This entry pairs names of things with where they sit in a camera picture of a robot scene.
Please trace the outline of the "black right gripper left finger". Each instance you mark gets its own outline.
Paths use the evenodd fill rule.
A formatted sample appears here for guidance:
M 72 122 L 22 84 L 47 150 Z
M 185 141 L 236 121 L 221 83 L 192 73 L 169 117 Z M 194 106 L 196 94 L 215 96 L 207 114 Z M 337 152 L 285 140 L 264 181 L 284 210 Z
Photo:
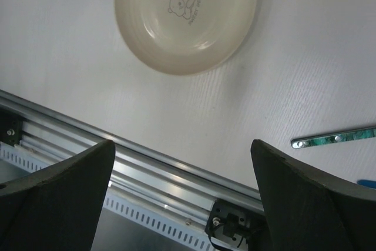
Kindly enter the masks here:
M 91 250 L 115 161 L 105 140 L 1 184 L 1 250 Z

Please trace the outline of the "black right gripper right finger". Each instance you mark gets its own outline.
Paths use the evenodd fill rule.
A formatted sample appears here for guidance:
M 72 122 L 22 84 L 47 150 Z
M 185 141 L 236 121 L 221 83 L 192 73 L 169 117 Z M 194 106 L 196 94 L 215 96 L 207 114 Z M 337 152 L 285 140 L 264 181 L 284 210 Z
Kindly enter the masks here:
M 274 250 L 375 250 L 375 189 L 259 139 L 250 153 Z

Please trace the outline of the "cream bear plate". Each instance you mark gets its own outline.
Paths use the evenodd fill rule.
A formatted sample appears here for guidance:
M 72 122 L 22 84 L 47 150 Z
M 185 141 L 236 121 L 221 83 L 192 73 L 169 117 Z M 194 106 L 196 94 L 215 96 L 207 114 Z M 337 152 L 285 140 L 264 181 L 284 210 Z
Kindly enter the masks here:
M 115 0 L 120 34 L 137 59 L 171 75 L 223 63 L 244 41 L 257 0 Z

